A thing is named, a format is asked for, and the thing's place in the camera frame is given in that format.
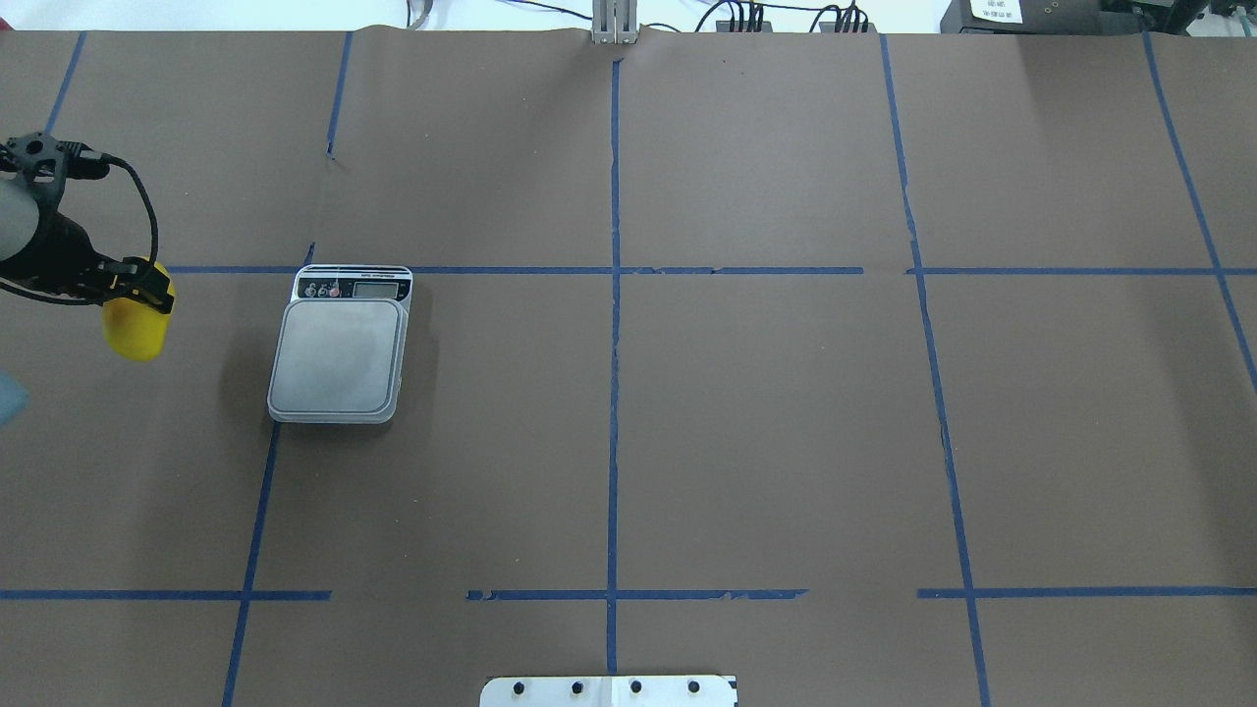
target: electrical cable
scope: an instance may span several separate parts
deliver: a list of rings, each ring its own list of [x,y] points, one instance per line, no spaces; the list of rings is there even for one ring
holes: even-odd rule
[[[699,19],[699,24],[698,26],[694,28],[694,31],[703,31],[703,24],[706,23],[706,19],[711,16],[711,13],[716,11],[716,9],[720,8],[722,5],[733,5],[738,8],[738,16],[739,16],[738,24],[739,25],[742,24],[742,3],[738,3],[737,0],[720,0],[719,3],[708,8],[706,13],[703,13],[703,18]],[[730,29],[733,28],[733,8],[729,8],[729,26]]]
[[[855,11],[855,0],[851,0],[851,4],[842,9],[838,21],[833,25],[833,31],[840,34],[847,31],[847,24],[851,21],[851,14]]]
[[[808,34],[816,31],[817,25],[821,24],[821,18],[825,16],[825,13],[828,13],[830,10],[833,10],[835,26],[837,25],[837,23],[842,20],[842,8],[838,8],[837,5],[826,5],[821,8],[820,13],[816,14],[816,19],[812,20],[812,26],[807,28]]]
[[[732,3],[733,0],[724,0],[725,3]],[[567,8],[559,8],[558,5],[547,5],[544,3],[534,3],[533,0],[498,0],[498,3],[508,3],[510,5],[535,5],[537,8],[544,8],[547,10],[553,10],[556,13],[563,13],[564,15],[572,15],[573,18],[581,18],[582,20],[593,21],[590,15],[582,15],[576,10],[568,10]]]
[[[157,214],[153,211],[153,203],[148,199],[148,190],[145,189],[145,182],[140,181],[140,174],[136,172],[136,169],[129,162],[122,157],[114,157],[103,152],[101,153],[101,161],[106,165],[119,166],[131,175],[131,181],[136,184],[136,191],[140,192],[140,200],[145,203],[145,211],[148,214],[148,267],[145,268],[143,274],[136,273],[134,282],[140,282],[148,277],[148,273],[153,272],[153,268],[157,267]]]
[[[520,0],[500,0],[500,1],[503,1],[503,3],[512,3],[512,1],[520,1]],[[715,8],[719,8],[720,5],[724,5],[724,4],[728,4],[728,3],[740,3],[740,1],[742,0],[720,0],[719,3],[711,5],[710,8],[708,8],[708,11],[704,13],[703,19],[699,20],[699,25],[694,29],[694,31],[701,31],[703,24],[706,21],[706,18],[709,18],[711,15],[711,13],[714,11]],[[798,5],[779,5],[777,3],[759,3],[759,0],[755,0],[754,3],[752,3],[752,5],[754,5],[755,8],[758,8],[758,10],[760,13],[759,19],[757,20],[757,26],[759,26],[759,28],[763,26],[760,23],[763,20],[764,8],[772,8],[774,10],[797,10],[799,13],[817,13],[817,14],[826,11],[830,8],[835,8],[837,10],[837,13],[838,13],[838,16],[836,18],[836,20],[833,23],[833,31],[838,31],[838,29],[842,25],[842,15],[841,15],[842,8],[838,6],[838,5],[826,5],[825,8],[801,8]],[[862,10],[861,10],[860,14],[864,16],[864,19],[865,19],[864,21],[867,23],[869,21],[869,15],[865,14]]]
[[[409,11],[409,9],[410,9],[410,0],[406,0],[406,8],[407,8],[406,19],[409,20],[410,19],[410,11]],[[412,21],[412,23],[407,23],[406,24],[406,29],[415,29],[415,30],[417,30],[417,29],[422,28],[424,23],[427,21],[427,16],[431,15],[431,14],[432,14],[432,0],[424,0],[424,9],[420,10],[419,18],[416,18],[415,21]]]
[[[864,30],[860,29],[861,18],[864,21]],[[856,34],[860,31],[869,31],[869,15],[856,5],[856,0],[851,0],[846,10],[842,13],[841,28],[835,25],[833,31],[841,31],[843,34]]]

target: blue tape line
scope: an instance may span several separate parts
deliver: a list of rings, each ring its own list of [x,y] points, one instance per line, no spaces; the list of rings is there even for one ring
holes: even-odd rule
[[[332,120],[327,123],[327,156],[336,159],[336,125],[341,120],[341,98],[344,96],[344,77],[349,73],[349,48],[353,47],[353,33],[344,33],[344,47],[341,49],[341,73],[336,79],[336,98],[332,99]]]
[[[792,601],[807,594],[806,589],[621,589],[621,601],[715,601],[747,599],[750,601]]]
[[[1213,268],[921,268],[926,276],[1213,276]],[[904,274],[916,274],[909,268]]]
[[[172,276],[238,276],[238,274],[293,274],[295,265],[171,265],[166,268]]]
[[[607,674],[616,674],[620,542],[620,63],[611,63],[611,411],[607,458]]]
[[[261,533],[266,527],[266,508],[270,504],[270,484],[275,477],[275,457],[279,453],[279,431],[283,425],[272,423],[270,447],[266,450],[266,468],[261,476],[261,493],[258,494],[258,512],[253,521],[253,541],[249,543],[249,562],[244,570],[244,591],[253,591],[253,580],[258,574],[258,555],[261,552]],[[244,633],[249,625],[249,598],[240,600],[236,614],[235,637],[231,639],[231,658],[228,660],[228,679],[222,688],[222,707],[230,707],[235,694],[236,674],[240,672],[240,653],[244,650]]]
[[[231,660],[228,663],[228,681],[222,687],[222,707],[231,707],[235,698],[235,679],[240,672],[240,654],[244,652],[244,630],[249,625],[249,601],[241,601],[236,611],[236,630],[231,638]]]
[[[704,268],[704,267],[664,267],[664,268],[623,268],[628,276],[862,276],[864,268]]]
[[[491,589],[469,591],[468,601],[605,601],[605,589]]]
[[[313,244],[304,264],[313,259]],[[173,265],[171,274],[292,274],[294,265]],[[410,265],[417,276],[610,276],[615,268],[600,265]],[[621,276],[861,276],[864,268],[713,268],[621,267]]]
[[[564,265],[412,265],[410,272],[417,276],[610,276],[611,268]]]
[[[253,521],[253,541],[249,543],[249,564],[244,570],[244,590],[253,591],[258,574],[258,555],[261,552],[261,533],[266,527],[266,507],[270,504],[270,484],[275,477],[275,457],[279,454],[279,431],[283,425],[272,423],[270,447],[266,450],[266,469],[261,476],[261,493],[258,496],[258,513]]]
[[[916,219],[913,205],[908,200],[908,160],[904,155],[904,137],[899,125],[899,106],[895,102],[895,79],[890,68],[890,45],[886,35],[879,35],[881,42],[882,73],[886,78],[886,102],[890,106],[890,127],[895,137],[895,157],[899,161],[899,186],[904,199],[904,218],[911,234],[913,267],[916,274],[916,297],[921,309],[921,325],[925,328],[925,350],[930,361],[930,379],[934,384],[934,408],[939,418],[939,430],[943,442],[943,459],[947,464],[948,488],[952,496],[952,525],[955,528],[955,546],[960,556],[960,577],[967,590],[973,589],[973,570],[969,565],[969,541],[964,532],[964,512],[960,508],[960,484],[955,477],[955,459],[952,454],[952,430],[948,425],[947,403],[943,398],[943,377],[939,374],[938,348],[934,345],[934,325],[930,322],[925,273],[921,259],[921,245],[916,234]],[[978,677],[978,697],[982,707],[991,707],[991,688],[987,682],[987,658],[982,648],[982,628],[978,624],[978,603],[970,596],[965,599],[969,614],[969,640],[973,644],[973,664]]]
[[[747,599],[750,601],[789,601],[807,594],[806,589],[621,589],[618,601],[715,601]],[[491,589],[468,593],[468,601],[607,601],[612,593],[605,589]]]
[[[0,589],[0,601],[331,601],[331,591]]]
[[[48,113],[48,125],[44,126],[44,132],[53,132],[57,127],[57,117],[62,113],[62,103],[65,102],[65,94],[70,89],[70,79],[74,78],[74,69],[78,68],[78,58],[83,54],[83,43],[87,42],[87,33],[80,31],[78,42],[74,43],[74,52],[70,54],[70,63],[65,67],[65,77],[62,78],[62,88],[57,92],[57,101],[53,102],[53,112]]]
[[[1170,117],[1170,106],[1165,101],[1165,91],[1161,88],[1161,74],[1156,69],[1156,55],[1153,53],[1153,38],[1144,30],[1144,54],[1148,57],[1148,70],[1153,77],[1153,88],[1156,91],[1156,102],[1161,107],[1161,118],[1165,121],[1165,132],[1169,133],[1170,145],[1174,147],[1174,157],[1178,160],[1179,171],[1183,172],[1183,182],[1187,185],[1188,196],[1192,199],[1192,210],[1195,211],[1195,223],[1200,226],[1200,235],[1204,238],[1204,247],[1209,252],[1209,262],[1213,263],[1214,274],[1218,278],[1218,289],[1222,291],[1222,301],[1227,306],[1227,316],[1231,317],[1231,327],[1236,331],[1236,341],[1239,343],[1239,352],[1243,355],[1244,366],[1248,369],[1248,381],[1253,392],[1257,392],[1257,364],[1253,362],[1252,350],[1248,347],[1248,337],[1244,336],[1244,327],[1239,322],[1239,312],[1236,311],[1234,299],[1231,297],[1231,287],[1227,286],[1227,276],[1222,269],[1222,259],[1218,257],[1218,248],[1213,243],[1213,234],[1209,233],[1209,223],[1204,218],[1204,209],[1200,206],[1200,196],[1195,191],[1195,182],[1192,180],[1192,170],[1187,166],[1187,157],[1183,156],[1183,146],[1179,143],[1178,131],[1174,130],[1174,118]]]
[[[919,589],[918,599],[1086,599],[1096,596],[1257,596],[1257,586],[1006,586]]]

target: metal bracket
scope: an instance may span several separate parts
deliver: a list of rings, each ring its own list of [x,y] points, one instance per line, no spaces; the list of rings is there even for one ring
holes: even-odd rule
[[[593,43],[635,44],[637,0],[593,0]]]
[[[494,678],[480,707],[737,707],[738,679],[728,676],[616,676]]]

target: black device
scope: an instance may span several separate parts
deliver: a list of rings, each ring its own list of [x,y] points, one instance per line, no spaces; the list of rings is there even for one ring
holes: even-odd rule
[[[1209,0],[952,0],[941,34],[1184,34]]]
[[[729,33],[729,31],[772,31],[773,30],[773,23],[766,23],[766,21],[758,21],[757,20],[754,24],[752,24],[750,21],[747,21],[747,23],[739,25],[735,20],[716,20],[715,21],[715,30],[716,31],[722,31],[722,33]]]

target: scale display screen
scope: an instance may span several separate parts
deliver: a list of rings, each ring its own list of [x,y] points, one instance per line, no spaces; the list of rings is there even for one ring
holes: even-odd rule
[[[385,299],[397,298],[396,282],[363,282],[353,283],[354,297],[382,297]]]

